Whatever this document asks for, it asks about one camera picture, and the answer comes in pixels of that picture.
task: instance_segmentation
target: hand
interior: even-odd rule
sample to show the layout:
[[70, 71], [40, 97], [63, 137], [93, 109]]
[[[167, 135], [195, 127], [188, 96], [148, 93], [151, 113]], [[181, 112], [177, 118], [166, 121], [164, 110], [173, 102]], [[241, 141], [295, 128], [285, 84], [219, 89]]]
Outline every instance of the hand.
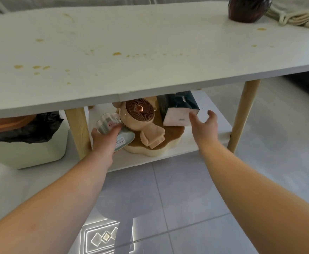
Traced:
[[114, 126], [108, 134], [101, 134], [93, 128], [91, 136], [93, 139], [92, 152], [98, 155], [99, 159], [106, 161], [107, 166], [112, 165], [112, 156], [117, 142], [117, 135], [122, 128], [121, 124]]
[[207, 111], [209, 118], [205, 123], [200, 122], [197, 115], [190, 113], [190, 121], [192, 126], [192, 134], [199, 149], [207, 148], [218, 141], [218, 123], [217, 115], [209, 110]]

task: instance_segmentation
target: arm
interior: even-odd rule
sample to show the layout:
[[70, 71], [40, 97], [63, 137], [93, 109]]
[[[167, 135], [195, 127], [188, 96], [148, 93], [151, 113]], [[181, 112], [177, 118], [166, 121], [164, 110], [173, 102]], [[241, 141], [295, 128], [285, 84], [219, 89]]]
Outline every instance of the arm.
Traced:
[[89, 155], [0, 220], [0, 254], [68, 253], [97, 201], [119, 131], [94, 129]]
[[217, 139], [217, 116], [201, 123], [190, 114], [192, 132], [210, 176], [260, 254], [309, 254], [309, 203], [259, 174]]

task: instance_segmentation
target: forearm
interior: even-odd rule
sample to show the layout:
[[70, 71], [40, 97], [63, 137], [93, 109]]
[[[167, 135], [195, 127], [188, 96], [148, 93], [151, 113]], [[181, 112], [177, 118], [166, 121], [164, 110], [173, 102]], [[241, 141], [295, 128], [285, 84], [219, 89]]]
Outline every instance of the forearm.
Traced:
[[224, 202], [259, 253], [309, 253], [309, 204], [220, 143], [200, 149]]
[[0, 254], [67, 253], [101, 191], [108, 166], [99, 160], [88, 155], [4, 217]]

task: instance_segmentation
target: yellow stain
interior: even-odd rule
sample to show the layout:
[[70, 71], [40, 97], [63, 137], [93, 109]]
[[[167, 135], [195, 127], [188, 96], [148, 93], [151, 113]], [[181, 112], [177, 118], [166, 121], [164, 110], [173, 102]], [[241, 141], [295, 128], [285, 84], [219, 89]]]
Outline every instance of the yellow stain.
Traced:
[[72, 23], [75, 23], [74, 19], [68, 13], [63, 13], [63, 15], [69, 17], [72, 20]]

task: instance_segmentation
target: trash can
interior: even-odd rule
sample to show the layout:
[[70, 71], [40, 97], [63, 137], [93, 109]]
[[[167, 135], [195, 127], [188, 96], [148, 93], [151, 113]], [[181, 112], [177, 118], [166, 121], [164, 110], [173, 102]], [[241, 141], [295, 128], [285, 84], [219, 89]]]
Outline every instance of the trash can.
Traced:
[[21, 169], [59, 160], [68, 130], [58, 111], [0, 119], [0, 163]]

